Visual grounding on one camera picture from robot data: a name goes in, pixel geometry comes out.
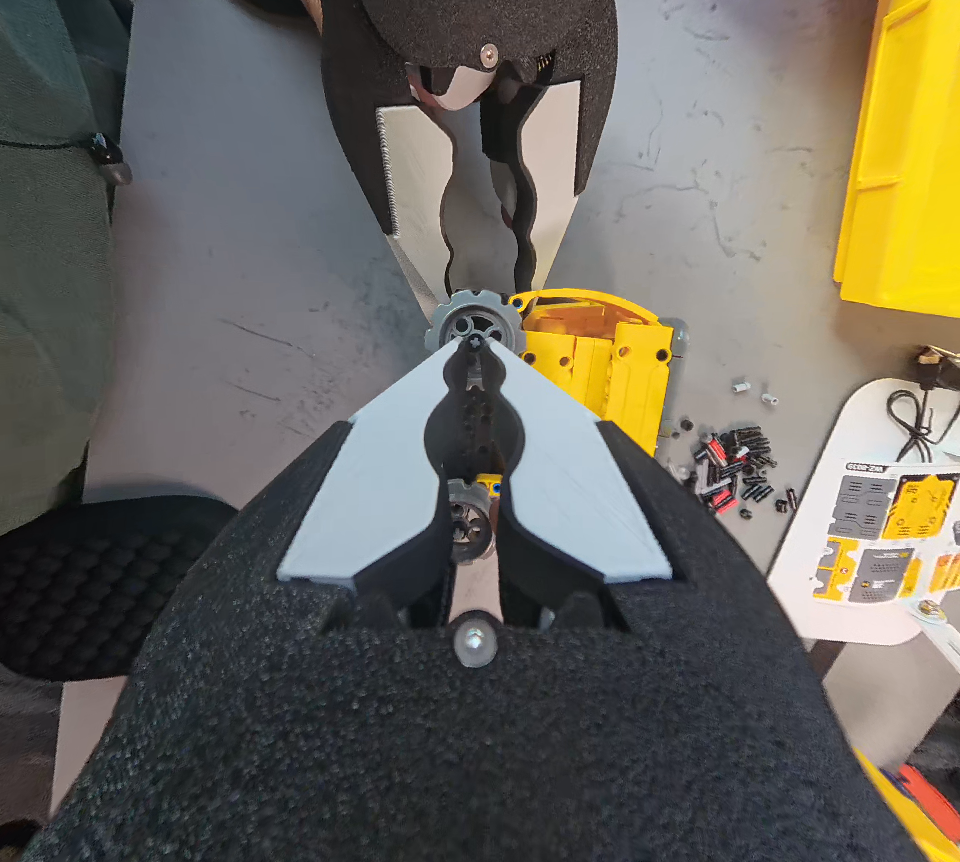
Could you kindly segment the person's green sweatshirt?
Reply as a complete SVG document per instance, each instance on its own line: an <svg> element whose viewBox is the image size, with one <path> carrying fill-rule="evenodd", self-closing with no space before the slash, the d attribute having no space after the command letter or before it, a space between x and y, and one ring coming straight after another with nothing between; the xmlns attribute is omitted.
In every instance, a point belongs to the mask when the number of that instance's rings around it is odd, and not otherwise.
<svg viewBox="0 0 960 862"><path fill-rule="evenodd" d="M1 526L78 487L113 359L114 188L129 32L111 0L1 0Z"/></svg>

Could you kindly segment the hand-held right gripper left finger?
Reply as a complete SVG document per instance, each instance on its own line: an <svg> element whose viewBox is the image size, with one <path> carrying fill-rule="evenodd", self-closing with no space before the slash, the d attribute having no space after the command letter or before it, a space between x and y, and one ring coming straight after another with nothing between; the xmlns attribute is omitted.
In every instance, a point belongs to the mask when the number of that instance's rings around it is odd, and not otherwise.
<svg viewBox="0 0 960 862"><path fill-rule="evenodd" d="M341 447L276 570L402 610L445 576L449 480L467 452L464 342L451 341L348 422Z"/></svg>

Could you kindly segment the pile of small lego pins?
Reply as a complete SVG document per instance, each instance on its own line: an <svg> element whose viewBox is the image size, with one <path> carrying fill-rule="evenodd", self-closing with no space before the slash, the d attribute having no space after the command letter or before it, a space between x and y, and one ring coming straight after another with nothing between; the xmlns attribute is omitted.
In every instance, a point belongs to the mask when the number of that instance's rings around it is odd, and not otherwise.
<svg viewBox="0 0 960 862"><path fill-rule="evenodd" d="M672 477L715 518L737 514L749 521L759 506L770 504L782 515L799 509L793 487L778 488L772 474L778 468L772 442L758 425L718 431L695 431L692 419L683 417L670 436L691 437L688 456L667 459L663 466Z"/></svg>

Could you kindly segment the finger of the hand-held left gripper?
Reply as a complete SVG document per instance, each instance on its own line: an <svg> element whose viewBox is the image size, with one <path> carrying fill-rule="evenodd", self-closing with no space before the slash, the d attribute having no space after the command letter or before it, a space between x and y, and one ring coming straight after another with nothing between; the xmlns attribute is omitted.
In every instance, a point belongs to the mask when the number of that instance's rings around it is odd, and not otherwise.
<svg viewBox="0 0 960 862"><path fill-rule="evenodd" d="M445 224L455 145L420 106L376 112L389 209L387 241L428 319L450 301L453 250Z"/></svg>
<svg viewBox="0 0 960 862"><path fill-rule="evenodd" d="M546 285L579 196L580 82L517 88L505 102L481 97L482 148L517 245L513 271L518 292Z"/></svg>

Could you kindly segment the yellow lego vehicle model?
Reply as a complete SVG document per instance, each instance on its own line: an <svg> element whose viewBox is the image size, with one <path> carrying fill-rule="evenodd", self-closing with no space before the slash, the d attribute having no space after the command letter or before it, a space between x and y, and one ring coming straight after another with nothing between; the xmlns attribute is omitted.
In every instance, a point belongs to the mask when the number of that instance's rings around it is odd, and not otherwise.
<svg viewBox="0 0 960 862"><path fill-rule="evenodd" d="M522 360L654 456L670 433L671 373L687 353L688 326L606 292L501 295L521 313Z"/></svg>

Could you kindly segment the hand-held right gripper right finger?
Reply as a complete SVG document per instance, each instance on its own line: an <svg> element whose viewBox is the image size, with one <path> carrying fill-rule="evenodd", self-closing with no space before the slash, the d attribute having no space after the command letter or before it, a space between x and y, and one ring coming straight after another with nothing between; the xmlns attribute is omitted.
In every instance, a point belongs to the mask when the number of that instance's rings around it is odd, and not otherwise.
<svg viewBox="0 0 960 862"><path fill-rule="evenodd" d="M674 569L592 411L503 343L486 344L503 624L636 629L627 596Z"/></svg>

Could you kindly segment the lego sticker sheet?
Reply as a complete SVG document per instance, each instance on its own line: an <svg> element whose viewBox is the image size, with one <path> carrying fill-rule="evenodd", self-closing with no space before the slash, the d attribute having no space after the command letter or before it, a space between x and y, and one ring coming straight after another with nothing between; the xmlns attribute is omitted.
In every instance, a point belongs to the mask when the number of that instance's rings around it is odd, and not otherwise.
<svg viewBox="0 0 960 862"><path fill-rule="evenodd" d="M818 602L873 607L959 588L957 464L850 462L812 576Z"/></svg>

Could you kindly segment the grey lego wheel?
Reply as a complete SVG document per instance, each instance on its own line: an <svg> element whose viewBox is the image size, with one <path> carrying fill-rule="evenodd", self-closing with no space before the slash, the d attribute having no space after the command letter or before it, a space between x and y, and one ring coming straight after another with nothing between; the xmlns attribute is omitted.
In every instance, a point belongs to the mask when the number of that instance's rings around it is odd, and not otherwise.
<svg viewBox="0 0 960 862"><path fill-rule="evenodd" d="M436 309L424 344L428 353L436 353L451 341L470 339L497 341L521 354L527 338L520 309L491 290L455 292Z"/></svg>
<svg viewBox="0 0 960 862"><path fill-rule="evenodd" d="M451 479L447 483L453 542L451 562L469 565L485 557L496 542L492 518L498 492L497 477L469 483Z"/></svg>

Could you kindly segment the black drawstring toggle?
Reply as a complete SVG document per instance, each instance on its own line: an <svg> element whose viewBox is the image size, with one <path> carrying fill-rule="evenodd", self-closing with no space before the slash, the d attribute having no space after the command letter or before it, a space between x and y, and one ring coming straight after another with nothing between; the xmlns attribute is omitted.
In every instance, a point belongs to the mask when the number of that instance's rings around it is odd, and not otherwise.
<svg viewBox="0 0 960 862"><path fill-rule="evenodd" d="M1 147L36 151L83 150L97 165L109 185L125 187L134 181L133 171L126 161L122 148L102 132L55 143L27 143L2 139Z"/></svg>

